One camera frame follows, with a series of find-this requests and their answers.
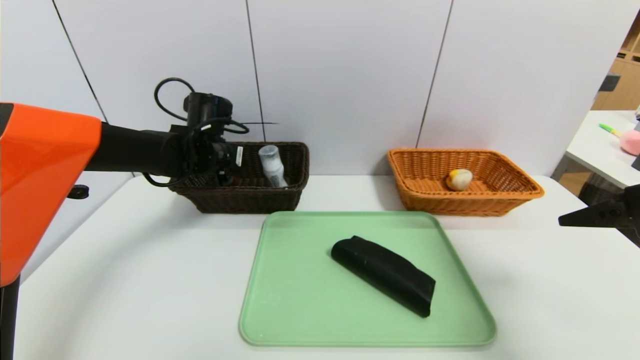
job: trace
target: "pink plush toy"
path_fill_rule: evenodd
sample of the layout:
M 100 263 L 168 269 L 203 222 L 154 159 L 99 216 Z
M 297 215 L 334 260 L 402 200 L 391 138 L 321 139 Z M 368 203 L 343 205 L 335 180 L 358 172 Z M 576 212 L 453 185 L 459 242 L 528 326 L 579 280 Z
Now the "pink plush toy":
M 631 155 L 640 155 L 640 123 L 620 137 L 620 147 Z

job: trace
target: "white wall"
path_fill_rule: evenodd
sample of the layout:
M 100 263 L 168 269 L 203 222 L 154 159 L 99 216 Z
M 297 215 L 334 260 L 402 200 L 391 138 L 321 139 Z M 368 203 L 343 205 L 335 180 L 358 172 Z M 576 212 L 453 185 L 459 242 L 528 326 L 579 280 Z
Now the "white wall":
M 250 0 L 267 141 L 302 141 L 311 174 L 389 173 L 415 147 L 450 0 Z
M 5 1 L 2 6 L 0 101 L 101 117 L 51 1 Z M 77 183 L 90 187 L 89 198 L 64 201 L 21 281 L 131 177 L 130 173 L 83 173 Z
M 246 5 L 242 0 L 56 0 L 80 62 L 110 124 L 166 131 L 183 122 L 154 102 L 160 80 L 230 99 L 239 122 L 260 122 Z M 175 113 L 189 90 L 167 84 Z M 261 125 L 246 136 L 262 141 Z
M 550 175 L 639 0 L 454 0 L 420 147 L 500 151 Z
M 243 0 L 56 0 L 108 120 L 178 123 L 167 76 L 260 121 Z M 301 140 L 313 174 L 378 174 L 392 147 L 482 147 L 550 174 L 640 0 L 249 0 L 266 139 Z M 186 89 L 163 94 L 179 110 Z M 262 139 L 262 126 L 248 138 Z

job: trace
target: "white label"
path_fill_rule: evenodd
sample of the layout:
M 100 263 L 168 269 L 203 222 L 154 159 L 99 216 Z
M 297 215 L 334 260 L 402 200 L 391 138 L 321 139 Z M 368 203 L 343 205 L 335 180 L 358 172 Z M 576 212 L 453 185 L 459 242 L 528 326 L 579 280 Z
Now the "white label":
M 236 151 L 236 165 L 241 167 L 242 166 L 242 151 L 244 150 L 243 147 L 239 146 L 238 150 Z

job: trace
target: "wicker basket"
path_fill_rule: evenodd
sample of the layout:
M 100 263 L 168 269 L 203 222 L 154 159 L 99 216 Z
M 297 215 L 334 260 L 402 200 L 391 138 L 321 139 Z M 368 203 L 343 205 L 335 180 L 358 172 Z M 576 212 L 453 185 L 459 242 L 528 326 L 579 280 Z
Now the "wicker basket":
M 243 149 L 242 167 L 233 174 L 238 186 L 219 186 L 214 174 L 191 176 L 170 189 L 191 200 L 202 213 L 270 214 L 298 206 L 309 179 L 309 149 L 301 142 L 234 142 Z M 261 147 L 273 144 L 280 151 L 287 188 L 273 188 L 262 173 Z
M 502 154 L 472 149 L 394 149 L 388 153 L 397 189 L 407 210 L 442 215 L 502 216 L 544 191 Z M 474 174 L 469 188 L 454 192 L 445 179 L 451 170 Z

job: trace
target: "green marker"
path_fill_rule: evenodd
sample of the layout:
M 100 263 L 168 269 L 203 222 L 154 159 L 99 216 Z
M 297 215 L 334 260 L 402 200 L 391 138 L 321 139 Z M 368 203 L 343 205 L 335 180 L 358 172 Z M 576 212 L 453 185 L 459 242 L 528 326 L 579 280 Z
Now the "green marker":
M 601 128 L 603 128 L 606 131 L 612 133 L 613 135 L 616 135 L 617 137 L 621 137 L 622 136 L 622 134 L 619 131 L 615 130 L 611 126 L 608 126 L 608 125 L 605 125 L 605 124 L 599 124 L 599 125 L 600 125 Z

